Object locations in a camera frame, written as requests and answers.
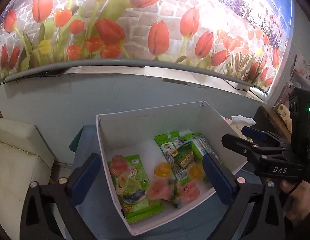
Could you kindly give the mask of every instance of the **cardboard box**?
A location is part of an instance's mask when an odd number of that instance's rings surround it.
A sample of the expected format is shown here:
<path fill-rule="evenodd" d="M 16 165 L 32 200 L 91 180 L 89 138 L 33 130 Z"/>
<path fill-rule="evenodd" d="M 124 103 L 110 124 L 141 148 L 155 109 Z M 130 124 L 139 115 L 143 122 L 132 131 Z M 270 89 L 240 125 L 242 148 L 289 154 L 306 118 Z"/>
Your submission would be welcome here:
<path fill-rule="evenodd" d="M 154 166 L 166 161 L 154 140 L 154 136 L 172 131 L 180 131 L 180 133 L 200 132 L 207 138 L 223 163 L 233 174 L 238 172 L 247 162 L 244 156 L 223 147 L 222 136 L 227 133 L 236 135 L 236 133 L 206 102 L 101 114 L 97 115 L 96 127 L 111 197 L 132 236 L 140 235 L 182 216 L 208 199 L 215 193 L 215 190 L 210 184 L 202 182 L 199 184 L 201 195 L 188 205 L 176 209 L 170 203 L 163 201 L 165 210 L 162 212 L 139 222 L 128 224 L 122 214 L 122 207 L 107 165 L 107 162 L 111 161 L 115 155 L 139 154 L 147 176 L 152 181 Z"/>

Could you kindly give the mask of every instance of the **metal bolt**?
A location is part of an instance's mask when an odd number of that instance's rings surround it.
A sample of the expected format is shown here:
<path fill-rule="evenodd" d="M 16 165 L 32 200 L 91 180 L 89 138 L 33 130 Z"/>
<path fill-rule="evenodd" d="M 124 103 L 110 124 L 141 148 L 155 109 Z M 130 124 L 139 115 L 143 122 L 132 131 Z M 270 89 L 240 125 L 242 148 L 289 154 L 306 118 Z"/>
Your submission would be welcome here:
<path fill-rule="evenodd" d="M 268 182 L 267 182 L 267 185 L 268 185 L 269 187 L 274 187 L 274 186 L 275 186 L 274 182 L 272 182 L 272 181 L 268 181 Z"/>
<path fill-rule="evenodd" d="M 65 184 L 67 182 L 67 178 L 60 178 L 59 180 L 58 180 L 58 183 L 59 184 Z"/>
<path fill-rule="evenodd" d="M 240 184 L 244 184 L 246 182 L 246 179 L 244 179 L 243 177 L 238 177 L 237 182 Z"/>
<path fill-rule="evenodd" d="M 31 187 L 36 187 L 37 186 L 37 182 L 36 181 L 33 181 L 31 184 L 30 184 Z"/>

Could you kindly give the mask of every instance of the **tulip wall mural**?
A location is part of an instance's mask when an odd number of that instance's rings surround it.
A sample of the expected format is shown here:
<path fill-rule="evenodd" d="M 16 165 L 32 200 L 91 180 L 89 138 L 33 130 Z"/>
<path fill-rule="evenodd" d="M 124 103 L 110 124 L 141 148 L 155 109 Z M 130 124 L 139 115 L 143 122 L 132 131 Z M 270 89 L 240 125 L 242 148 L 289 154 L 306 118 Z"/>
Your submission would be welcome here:
<path fill-rule="evenodd" d="M 0 17 L 0 82 L 57 62 L 127 58 L 203 68 L 267 91 L 290 10 L 291 0 L 12 0 Z"/>

